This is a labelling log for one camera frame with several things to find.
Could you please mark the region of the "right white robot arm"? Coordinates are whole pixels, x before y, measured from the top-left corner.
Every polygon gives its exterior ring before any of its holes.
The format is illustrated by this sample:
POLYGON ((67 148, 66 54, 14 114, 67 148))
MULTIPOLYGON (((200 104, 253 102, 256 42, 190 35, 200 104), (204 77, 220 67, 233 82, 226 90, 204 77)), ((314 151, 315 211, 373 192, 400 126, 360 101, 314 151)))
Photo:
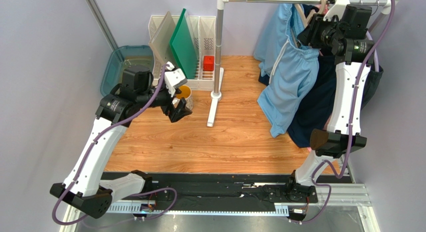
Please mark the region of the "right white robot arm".
POLYGON ((305 46, 320 49, 319 72, 288 128, 293 142, 311 148, 305 162, 290 176, 290 201, 311 201, 314 182, 327 164, 365 147, 360 111, 381 76, 374 59, 375 42, 367 37, 372 9, 347 5, 342 15, 315 14, 297 36, 305 46))

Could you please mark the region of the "beige plastic hanger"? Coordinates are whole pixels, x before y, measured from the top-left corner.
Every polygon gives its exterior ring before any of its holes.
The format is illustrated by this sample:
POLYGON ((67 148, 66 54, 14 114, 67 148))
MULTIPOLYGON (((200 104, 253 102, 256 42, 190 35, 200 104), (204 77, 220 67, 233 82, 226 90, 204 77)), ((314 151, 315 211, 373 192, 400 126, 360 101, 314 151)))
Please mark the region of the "beige plastic hanger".
POLYGON ((290 21, 290 35, 296 48, 302 45, 297 36, 310 24, 315 15, 324 15, 328 10, 327 0, 319 0, 320 4, 295 3, 291 7, 292 15, 290 21))

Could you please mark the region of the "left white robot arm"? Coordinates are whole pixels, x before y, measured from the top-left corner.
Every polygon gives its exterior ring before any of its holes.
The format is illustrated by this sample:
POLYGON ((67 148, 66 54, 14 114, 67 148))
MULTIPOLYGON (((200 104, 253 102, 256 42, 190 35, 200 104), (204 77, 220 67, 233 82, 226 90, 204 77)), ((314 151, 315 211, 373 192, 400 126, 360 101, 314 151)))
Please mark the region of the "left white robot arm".
POLYGON ((85 217, 98 219, 118 200, 153 193, 152 177, 140 170, 113 180, 102 179, 118 141, 146 109, 159 107, 172 123, 192 113, 185 99, 173 102, 187 83, 180 68, 166 63, 157 85, 153 82, 154 74, 148 67, 132 65, 123 71, 121 82, 100 100, 91 134, 76 165, 63 182, 51 186, 50 193, 59 202, 78 209, 85 217))

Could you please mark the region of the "light blue shorts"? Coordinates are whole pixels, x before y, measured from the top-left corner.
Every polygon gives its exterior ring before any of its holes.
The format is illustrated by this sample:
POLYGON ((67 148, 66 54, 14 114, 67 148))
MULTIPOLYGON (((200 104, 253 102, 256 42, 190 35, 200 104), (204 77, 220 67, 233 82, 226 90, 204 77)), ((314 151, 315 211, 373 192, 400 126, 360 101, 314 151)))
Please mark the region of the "light blue shorts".
POLYGON ((259 61, 260 75, 269 77, 257 102, 271 124, 273 138, 288 130, 319 72, 319 50, 296 42, 305 29, 304 15, 294 4, 279 4, 253 53, 259 61))

